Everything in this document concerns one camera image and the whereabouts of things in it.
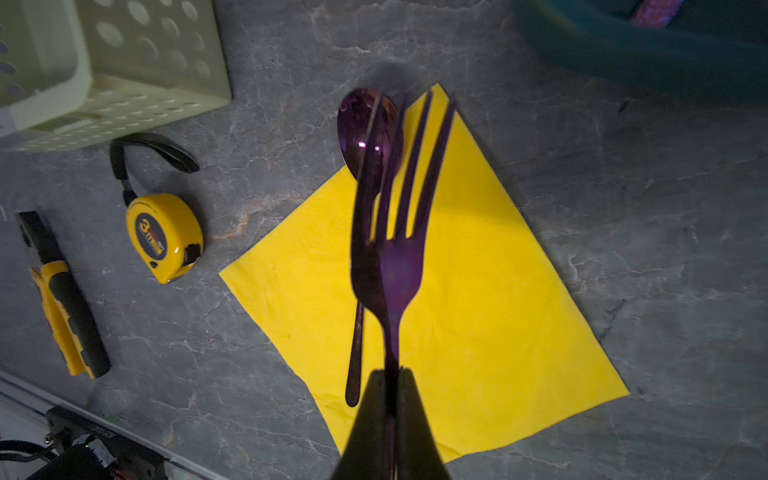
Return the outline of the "purple metal spoon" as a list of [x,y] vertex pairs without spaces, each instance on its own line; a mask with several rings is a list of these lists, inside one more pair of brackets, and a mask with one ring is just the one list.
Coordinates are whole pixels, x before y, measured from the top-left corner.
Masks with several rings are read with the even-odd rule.
[[[340,150],[355,179],[358,178],[360,164],[365,158],[368,124],[378,96],[379,92],[374,89],[355,89],[343,98],[337,112]],[[349,407],[357,406],[360,400],[364,313],[364,306],[357,302],[344,395]]]

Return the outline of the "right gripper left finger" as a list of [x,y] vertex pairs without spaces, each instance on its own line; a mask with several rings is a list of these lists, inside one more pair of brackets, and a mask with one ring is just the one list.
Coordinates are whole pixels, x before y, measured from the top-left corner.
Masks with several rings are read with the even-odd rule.
[[384,479],[386,393],[385,373],[374,370],[368,379],[345,450],[332,480]]

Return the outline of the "purple metal fork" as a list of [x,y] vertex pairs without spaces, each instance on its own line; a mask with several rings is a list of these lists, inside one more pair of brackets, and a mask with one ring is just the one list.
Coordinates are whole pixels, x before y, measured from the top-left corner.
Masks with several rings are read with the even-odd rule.
[[385,405],[390,417],[395,417],[397,411],[400,323],[421,286],[428,222],[456,109],[456,102],[450,100],[421,186],[412,230],[408,231],[416,169],[432,100],[433,93],[429,91],[411,145],[391,238],[387,236],[394,185],[390,155],[385,156],[381,175],[375,176],[378,155],[384,152],[376,146],[378,133],[385,128],[380,99],[375,101],[357,177],[350,247],[351,282],[357,300],[374,314],[382,327]]

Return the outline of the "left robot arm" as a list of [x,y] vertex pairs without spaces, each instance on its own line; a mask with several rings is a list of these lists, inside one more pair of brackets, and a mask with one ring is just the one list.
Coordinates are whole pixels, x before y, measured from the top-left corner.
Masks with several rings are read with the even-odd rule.
[[43,465],[27,475],[26,479],[113,478],[95,451],[84,444],[54,454],[53,445],[46,447],[26,441],[5,440],[1,442],[1,461],[18,464],[42,461]]

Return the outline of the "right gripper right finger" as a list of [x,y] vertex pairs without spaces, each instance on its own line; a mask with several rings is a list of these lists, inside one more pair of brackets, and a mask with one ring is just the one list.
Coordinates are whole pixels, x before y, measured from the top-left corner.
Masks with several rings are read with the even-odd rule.
[[397,479],[450,480],[410,369],[398,373],[395,427]]

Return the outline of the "yellow paper napkin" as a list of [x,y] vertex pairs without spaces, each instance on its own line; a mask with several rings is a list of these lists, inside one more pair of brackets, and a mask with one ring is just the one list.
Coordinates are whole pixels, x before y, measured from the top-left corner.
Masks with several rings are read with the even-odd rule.
[[[356,183],[339,170],[220,276],[309,389],[338,449],[356,304]],[[533,435],[627,395],[554,266],[460,117],[452,122],[420,289],[400,328],[440,456]]]

